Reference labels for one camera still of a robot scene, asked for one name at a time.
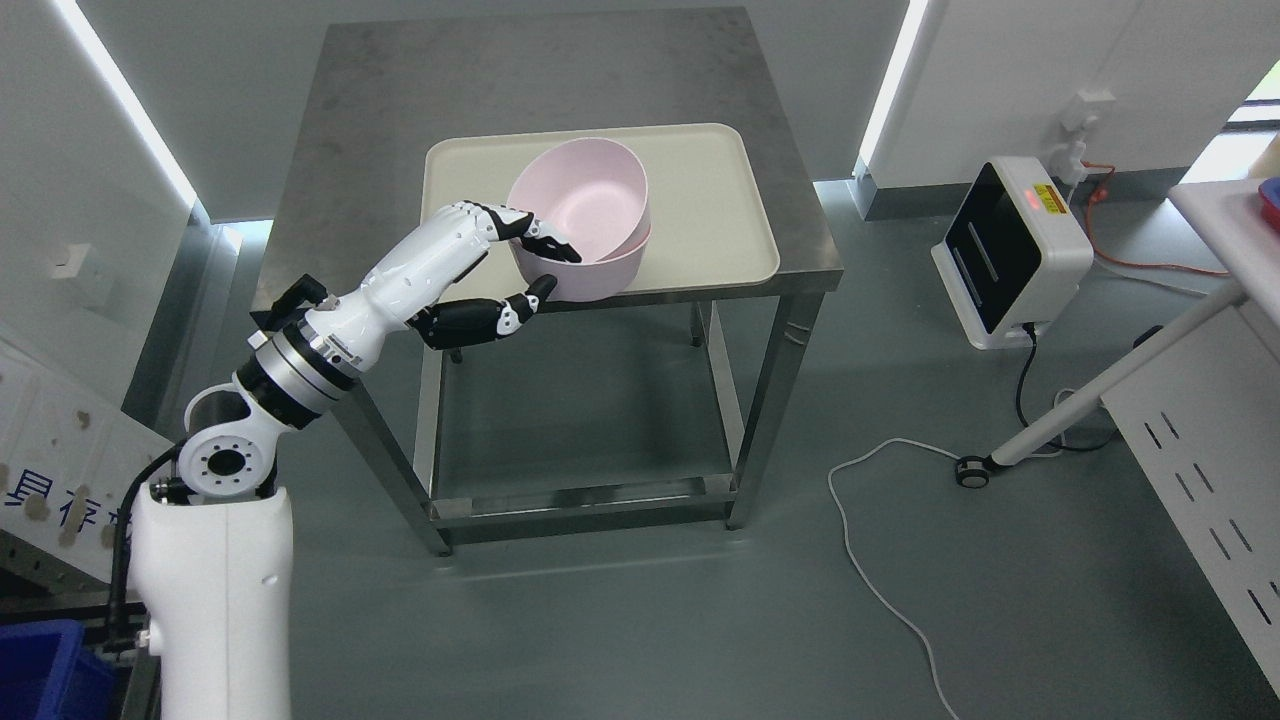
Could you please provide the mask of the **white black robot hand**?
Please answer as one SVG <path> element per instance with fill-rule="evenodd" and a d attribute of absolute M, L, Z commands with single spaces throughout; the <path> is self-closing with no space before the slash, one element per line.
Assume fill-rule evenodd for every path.
<path fill-rule="evenodd" d="M 385 338 L 413 328 L 431 348 L 458 348 L 512 336 L 530 322 L 557 284 L 541 275 L 503 300 L 442 304 L 494 243 L 516 241 L 539 258 L 581 263 L 582 258 L 550 223 L 506 205 L 461 201 L 431 214 L 330 307 L 308 311 L 308 324 L 333 338 L 351 357 L 371 363 Z"/>

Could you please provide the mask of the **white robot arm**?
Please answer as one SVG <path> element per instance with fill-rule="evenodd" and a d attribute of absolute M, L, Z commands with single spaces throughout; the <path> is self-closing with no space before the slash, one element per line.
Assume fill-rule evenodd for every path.
<path fill-rule="evenodd" d="M 128 484 L 106 624 L 159 661 L 164 719 L 288 719 L 294 523 L 276 447 L 360 387 L 387 338 L 447 290 L 370 272 L 335 296 L 302 275 L 255 320 L 230 379 L 189 401 L 186 434 Z"/>

